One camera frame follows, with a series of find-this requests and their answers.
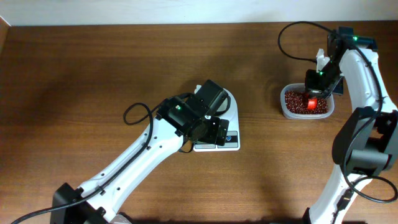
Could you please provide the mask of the orange measuring scoop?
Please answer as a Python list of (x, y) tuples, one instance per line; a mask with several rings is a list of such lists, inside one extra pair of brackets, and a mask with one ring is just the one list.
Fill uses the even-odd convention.
[(308, 110), (315, 110), (318, 104), (318, 99), (317, 97), (310, 96), (309, 93), (305, 93), (303, 95), (303, 102)]

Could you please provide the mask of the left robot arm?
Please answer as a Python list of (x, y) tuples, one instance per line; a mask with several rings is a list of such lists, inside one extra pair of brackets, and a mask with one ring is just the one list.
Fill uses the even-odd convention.
[(119, 210), (133, 190), (187, 143), (194, 151), (239, 148), (234, 96), (211, 80), (192, 93), (164, 99), (147, 114), (149, 125), (109, 166), (77, 189), (63, 184), (53, 196), (51, 223), (127, 222)]

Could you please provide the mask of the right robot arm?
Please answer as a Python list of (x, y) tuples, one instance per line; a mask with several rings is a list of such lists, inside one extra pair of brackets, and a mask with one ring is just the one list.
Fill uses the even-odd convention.
[(397, 106), (389, 98), (379, 67), (376, 41), (339, 27), (327, 37), (327, 56), (317, 55), (308, 70), (305, 92), (329, 98), (346, 82), (352, 114), (332, 146), (331, 176), (318, 200), (305, 211), (305, 223), (342, 223), (357, 196), (397, 160)]

